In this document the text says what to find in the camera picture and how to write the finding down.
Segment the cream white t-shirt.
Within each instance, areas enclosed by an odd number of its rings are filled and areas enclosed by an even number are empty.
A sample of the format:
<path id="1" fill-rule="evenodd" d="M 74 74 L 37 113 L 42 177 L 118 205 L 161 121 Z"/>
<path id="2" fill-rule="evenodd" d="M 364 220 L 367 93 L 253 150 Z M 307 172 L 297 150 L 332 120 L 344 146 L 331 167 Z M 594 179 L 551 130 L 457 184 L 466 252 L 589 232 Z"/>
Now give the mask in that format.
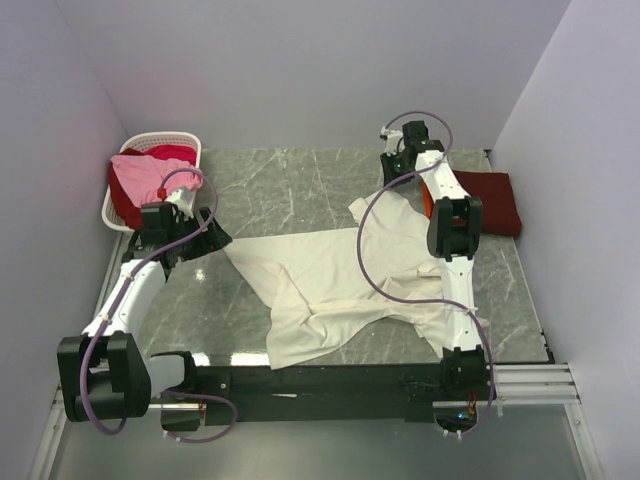
<path id="1" fill-rule="evenodd" d="M 445 305 L 427 217 L 395 192 L 358 198 L 349 210 L 362 229 L 236 239 L 225 249 L 270 310 L 274 369 L 332 353 L 384 317 L 442 351 Z"/>

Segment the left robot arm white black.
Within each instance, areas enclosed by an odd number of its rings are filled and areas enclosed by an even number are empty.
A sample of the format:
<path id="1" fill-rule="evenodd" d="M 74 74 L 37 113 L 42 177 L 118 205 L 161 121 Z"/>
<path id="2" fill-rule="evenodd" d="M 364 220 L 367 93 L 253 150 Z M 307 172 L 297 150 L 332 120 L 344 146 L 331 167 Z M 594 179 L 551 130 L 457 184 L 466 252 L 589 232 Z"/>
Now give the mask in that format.
<path id="1" fill-rule="evenodd" d="M 179 402 L 197 395 L 200 378 L 190 352 L 146 358 L 138 337 L 173 269 L 231 242 L 208 207 L 194 217 L 169 202 L 143 207 L 142 227 L 129 238 L 113 290 L 82 333 L 63 338 L 57 347 L 68 420 L 91 422 L 113 435 L 117 430 L 106 421 L 144 416 L 151 400 L 165 391 Z"/>

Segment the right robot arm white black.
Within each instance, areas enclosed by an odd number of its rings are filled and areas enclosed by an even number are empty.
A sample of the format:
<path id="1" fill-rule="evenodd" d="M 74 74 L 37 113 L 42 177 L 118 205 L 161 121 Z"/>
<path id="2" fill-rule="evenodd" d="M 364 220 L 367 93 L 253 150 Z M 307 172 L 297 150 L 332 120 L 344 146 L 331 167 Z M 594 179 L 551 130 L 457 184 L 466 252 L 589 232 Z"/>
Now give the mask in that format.
<path id="1" fill-rule="evenodd" d="M 429 137 L 424 121 L 411 120 L 400 130 L 386 125 L 380 138 L 385 142 L 380 156 L 384 184 L 404 183 L 413 173 L 431 198 L 425 208 L 426 246 L 437 260 L 445 300 L 439 387 L 447 397 L 460 399 L 490 381 L 486 335 L 479 326 L 473 292 L 482 202 L 461 186 L 444 146 Z"/>

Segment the folded orange t-shirt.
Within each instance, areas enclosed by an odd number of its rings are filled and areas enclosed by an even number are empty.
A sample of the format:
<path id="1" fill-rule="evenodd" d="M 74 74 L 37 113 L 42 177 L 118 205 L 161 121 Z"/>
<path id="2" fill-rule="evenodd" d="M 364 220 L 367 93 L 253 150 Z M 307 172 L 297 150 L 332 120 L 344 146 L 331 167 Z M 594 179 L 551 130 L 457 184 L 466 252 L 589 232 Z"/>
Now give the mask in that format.
<path id="1" fill-rule="evenodd" d="M 428 187 L 427 187 L 427 185 L 425 183 L 422 183 L 421 188 L 422 188 L 422 197 L 423 197 L 425 215 L 428 218 L 431 218 L 432 211 L 433 211 L 433 199 L 432 199 L 431 194 L 429 192 L 429 189 L 428 189 Z"/>

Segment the red t-shirt in basket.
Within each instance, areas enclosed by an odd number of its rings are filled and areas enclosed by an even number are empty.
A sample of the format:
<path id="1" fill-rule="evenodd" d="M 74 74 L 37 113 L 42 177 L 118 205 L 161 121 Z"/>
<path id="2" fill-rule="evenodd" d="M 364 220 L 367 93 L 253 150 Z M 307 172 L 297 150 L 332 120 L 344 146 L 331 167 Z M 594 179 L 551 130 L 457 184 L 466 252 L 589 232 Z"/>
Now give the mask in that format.
<path id="1" fill-rule="evenodd" d="M 108 183 L 115 213 L 133 230 L 142 226 L 141 207 L 158 202 L 162 180 L 179 168 L 196 167 L 197 150 L 163 144 L 146 151 L 127 148 L 110 159 Z"/>

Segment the pink t-shirt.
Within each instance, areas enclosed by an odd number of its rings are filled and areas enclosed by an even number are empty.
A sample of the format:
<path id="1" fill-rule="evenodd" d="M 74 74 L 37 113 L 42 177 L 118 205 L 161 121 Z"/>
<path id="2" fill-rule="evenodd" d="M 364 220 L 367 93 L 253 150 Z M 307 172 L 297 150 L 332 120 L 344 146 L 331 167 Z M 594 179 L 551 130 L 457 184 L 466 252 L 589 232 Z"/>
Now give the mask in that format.
<path id="1" fill-rule="evenodd" d="M 163 179 L 171 172 L 192 165 L 183 160 L 170 158 L 160 160 L 151 155 L 115 155 L 111 158 L 114 173 L 135 207 L 153 203 Z"/>

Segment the white plastic laundry basket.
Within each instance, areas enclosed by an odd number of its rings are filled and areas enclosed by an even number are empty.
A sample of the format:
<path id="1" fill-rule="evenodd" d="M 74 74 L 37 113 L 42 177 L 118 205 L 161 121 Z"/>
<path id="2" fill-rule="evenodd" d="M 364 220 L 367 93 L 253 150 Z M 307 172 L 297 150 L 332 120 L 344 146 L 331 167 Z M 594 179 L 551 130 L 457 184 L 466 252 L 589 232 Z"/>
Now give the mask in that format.
<path id="1" fill-rule="evenodd" d="M 158 131 L 141 133 L 131 137 L 121 147 L 122 153 L 129 150 L 140 154 L 150 154 L 163 160 L 170 158 L 170 154 L 175 153 L 175 158 L 188 161 L 192 166 L 199 167 L 202 145 L 197 136 L 188 132 Z M 108 182 L 101 216 L 108 228 L 127 234 L 133 232 L 127 222 L 118 215 L 112 198 L 111 182 Z"/>

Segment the folded maroon t-shirt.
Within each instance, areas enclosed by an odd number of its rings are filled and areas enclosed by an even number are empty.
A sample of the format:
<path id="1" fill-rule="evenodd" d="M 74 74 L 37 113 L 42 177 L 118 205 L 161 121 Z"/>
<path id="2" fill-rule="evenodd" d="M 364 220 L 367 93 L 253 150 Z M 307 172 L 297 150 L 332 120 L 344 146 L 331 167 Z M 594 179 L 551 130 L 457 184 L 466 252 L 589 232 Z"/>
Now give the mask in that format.
<path id="1" fill-rule="evenodd" d="M 483 233 L 512 238 L 520 236 L 522 223 L 507 173 L 455 170 L 454 174 L 462 188 L 482 202 Z"/>

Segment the black base beam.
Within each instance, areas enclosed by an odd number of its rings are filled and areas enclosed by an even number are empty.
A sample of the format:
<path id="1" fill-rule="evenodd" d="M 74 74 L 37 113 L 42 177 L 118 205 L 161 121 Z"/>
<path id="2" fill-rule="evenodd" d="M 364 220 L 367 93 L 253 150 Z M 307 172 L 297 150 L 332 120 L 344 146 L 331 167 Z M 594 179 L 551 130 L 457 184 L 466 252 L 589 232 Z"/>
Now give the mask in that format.
<path id="1" fill-rule="evenodd" d="M 302 366 L 272 370 L 266 366 L 199 367 L 189 387 L 162 393 L 171 432 L 192 431 L 183 418 L 185 404 L 197 403 L 207 426 L 236 422 L 401 419 L 431 423 L 438 402 L 474 404 L 493 400 L 495 385 L 466 395 L 441 390 L 441 363 Z"/>

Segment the aluminium frame rail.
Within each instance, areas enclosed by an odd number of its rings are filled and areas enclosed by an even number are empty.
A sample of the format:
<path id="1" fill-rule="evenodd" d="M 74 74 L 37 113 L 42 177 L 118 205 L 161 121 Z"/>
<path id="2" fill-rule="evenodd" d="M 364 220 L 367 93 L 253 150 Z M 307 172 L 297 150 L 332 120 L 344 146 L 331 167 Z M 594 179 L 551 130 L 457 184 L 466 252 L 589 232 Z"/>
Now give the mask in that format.
<path id="1" fill-rule="evenodd" d="M 152 407 L 117 437 L 71 423 L 51 410 L 31 475 L 35 479 L 599 479 L 598 463 L 567 365 L 506 363 L 496 368 L 496 399 L 479 402 L 484 421 L 471 435 L 446 438 L 433 418 L 462 407 L 426 386 L 435 364 L 295 366 L 273 370 L 230 357 L 221 307 L 241 326 L 263 329 L 256 298 L 240 312 L 233 288 L 248 285 L 214 253 L 180 264 L 160 304 L 176 298 L 182 328 L 214 350 L 200 376 L 207 392 L 238 407 L 208 409 L 205 444 L 160 431 Z M 213 435 L 223 425 L 231 431 Z"/>

